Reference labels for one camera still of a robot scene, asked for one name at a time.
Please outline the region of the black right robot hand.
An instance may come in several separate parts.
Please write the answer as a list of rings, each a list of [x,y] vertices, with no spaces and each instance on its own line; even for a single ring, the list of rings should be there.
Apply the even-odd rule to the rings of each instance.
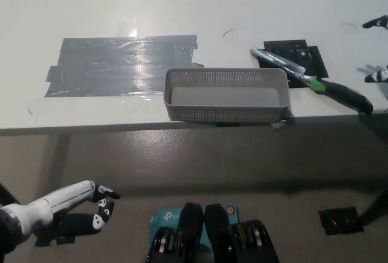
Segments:
[[[379,18],[372,19],[372,20],[365,22],[362,25],[362,28],[381,27],[381,28],[385,28],[387,30],[387,20],[388,20],[388,16],[382,15]],[[375,73],[367,75],[364,78],[364,81],[366,83],[377,83],[377,82],[387,83],[387,78],[388,78],[387,67],[385,67],[385,68],[378,70]]]

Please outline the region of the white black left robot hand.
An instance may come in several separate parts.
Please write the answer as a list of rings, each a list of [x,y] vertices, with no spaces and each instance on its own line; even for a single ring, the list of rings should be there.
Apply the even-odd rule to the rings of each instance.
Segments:
[[[32,234],[52,239],[91,235],[101,231],[113,213],[114,200],[121,196],[91,180],[59,188],[29,204],[12,203],[1,207],[1,239],[15,245]],[[84,202],[98,205],[95,214],[70,214]]]

